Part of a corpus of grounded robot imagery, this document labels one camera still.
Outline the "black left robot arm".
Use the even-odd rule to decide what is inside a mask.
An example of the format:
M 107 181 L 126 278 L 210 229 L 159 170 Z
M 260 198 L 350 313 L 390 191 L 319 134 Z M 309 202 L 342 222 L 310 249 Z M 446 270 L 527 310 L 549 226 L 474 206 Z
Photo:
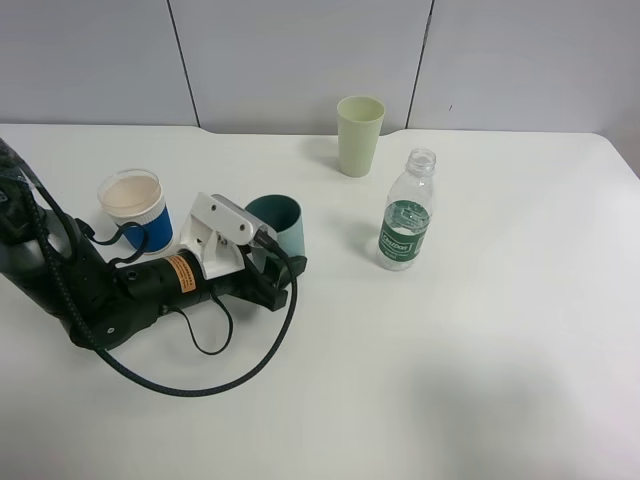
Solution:
M 204 263 L 206 244 L 186 245 L 177 254 L 141 261 L 155 227 L 128 221 L 109 244 L 134 231 L 141 239 L 127 258 L 105 261 L 93 229 L 66 214 L 29 165 L 1 145 L 1 273 L 50 315 L 59 319 L 78 347 L 111 350 L 169 313 L 220 301 L 230 295 L 270 311 L 293 309 L 286 288 L 304 273 L 307 259 L 290 256 L 270 226 L 225 197 L 211 208 L 238 214 L 240 237 L 217 236 L 230 250 L 233 265 L 211 273 Z

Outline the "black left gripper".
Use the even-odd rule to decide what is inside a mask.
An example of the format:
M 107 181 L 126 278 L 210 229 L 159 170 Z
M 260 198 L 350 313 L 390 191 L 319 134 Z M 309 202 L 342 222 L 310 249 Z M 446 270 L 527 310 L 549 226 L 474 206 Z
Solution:
M 265 259 L 263 272 L 252 262 L 248 252 L 242 252 L 244 268 L 240 271 L 206 280 L 207 290 L 215 297 L 229 295 L 275 312 L 287 303 L 286 288 L 292 278 L 305 272 L 307 258 L 294 256 L 288 263 L 277 256 Z

